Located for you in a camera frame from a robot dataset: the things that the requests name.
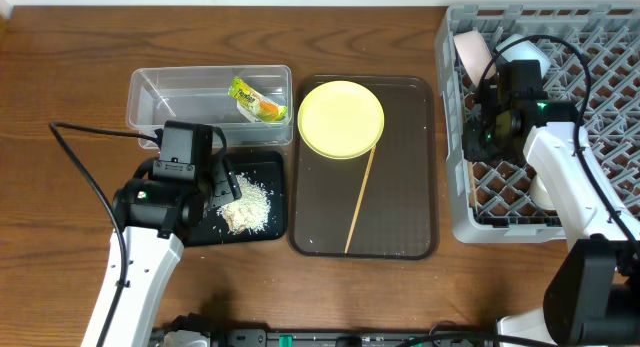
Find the wooden table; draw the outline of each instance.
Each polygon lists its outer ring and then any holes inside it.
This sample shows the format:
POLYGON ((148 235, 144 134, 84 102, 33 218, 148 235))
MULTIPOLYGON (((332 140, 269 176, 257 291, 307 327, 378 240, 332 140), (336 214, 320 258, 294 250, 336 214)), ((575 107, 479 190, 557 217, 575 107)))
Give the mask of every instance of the wooden table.
MULTIPOLYGON (((47 122, 127 130, 141 67, 286 64, 413 75, 434 91, 444 8, 17 7, 0 49, 0 344, 77 346, 111 226, 47 122)), ((287 240, 187 249, 156 325, 200 312, 228 326, 425 330, 489 325, 542 303, 564 242, 469 245, 451 233, 436 97, 440 246, 422 262, 303 257, 287 240)), ((129 139, 65 132, 108 196, 150 156, 129 139)))

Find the yellow snack package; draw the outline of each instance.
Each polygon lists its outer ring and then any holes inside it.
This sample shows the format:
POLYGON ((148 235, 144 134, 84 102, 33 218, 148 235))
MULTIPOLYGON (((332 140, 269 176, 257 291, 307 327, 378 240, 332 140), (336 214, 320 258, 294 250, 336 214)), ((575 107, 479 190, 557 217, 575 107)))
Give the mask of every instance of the yellow snack package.
POLYGON ((251 88, 240 78, 233 77, 229 96, 263 122, 281 121, 287 114, 287 106, 281 106, 251 88))

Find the black tray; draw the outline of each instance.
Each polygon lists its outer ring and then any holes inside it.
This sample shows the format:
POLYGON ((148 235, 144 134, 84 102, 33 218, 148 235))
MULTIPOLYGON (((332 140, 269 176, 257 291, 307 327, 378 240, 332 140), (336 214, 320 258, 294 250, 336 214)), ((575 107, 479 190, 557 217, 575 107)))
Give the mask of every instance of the black tray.
POLYGON ((296 135, 295 214, 289 241, 309 256, 423 259, 438 243, 433 94, 414 77, 312 76, 300 102, 315 87, 346 80, 380 100, 385 126, 376 145, 348 253, 345 247, 369 153, 332 160, 296 135))
POLYGON ((287 203, 282 169, 282 156, 278 152, 252 152, 245 154, 227 154, 236 175, 244 173, 251 182, 259 182, 265 189, 271 203, 269 222, 265 230, 258 233, 244 231, 240 234, 229 233, 227 222, 215 211, 207 211, 198 227, 191 231, 186 247, 207 246, 225 243, 274 240, 282 237, 287 226, 287 203))

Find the white rice pile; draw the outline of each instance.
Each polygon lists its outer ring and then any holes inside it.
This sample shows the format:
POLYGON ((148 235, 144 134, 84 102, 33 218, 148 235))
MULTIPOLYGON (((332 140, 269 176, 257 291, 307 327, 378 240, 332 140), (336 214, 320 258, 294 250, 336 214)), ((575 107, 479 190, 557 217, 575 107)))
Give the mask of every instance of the white rice pile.
POLYGON ((262 184, 252 184, 243 174, 238 175, 237 179, 242 198, 218 208, 217 214, 227 221, 231 233, 264 231, 271 210, 267 191, 262 184))

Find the gray dish rack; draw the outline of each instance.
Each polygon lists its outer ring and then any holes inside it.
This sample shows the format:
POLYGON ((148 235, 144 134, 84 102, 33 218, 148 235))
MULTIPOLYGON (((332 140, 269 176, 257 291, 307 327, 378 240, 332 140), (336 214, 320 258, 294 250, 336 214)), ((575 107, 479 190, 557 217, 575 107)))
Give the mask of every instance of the gray dish rack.
MULTIPOLYGON (((467 243, 538 243, 564 238, 558 217, 538 208, 529 197, 535 176, 530 166, 507 161, 470 166, 464 159, 463 124, 479 115, 480 106, 474 105, 475 87, 456 58, 453 36, 471 30, 482 34, 491 51, 513 33, 549 34, 579 47, 593 78, 584 122, 591 146, 622 201, 640 218, 640 5, 460 5, 447 10, 435 41, 456 238, 467 243)), ((579 105, 585 84, 577 58, 548 40, 536 46, 552 61, 544 79, 550 97, 579 105)))

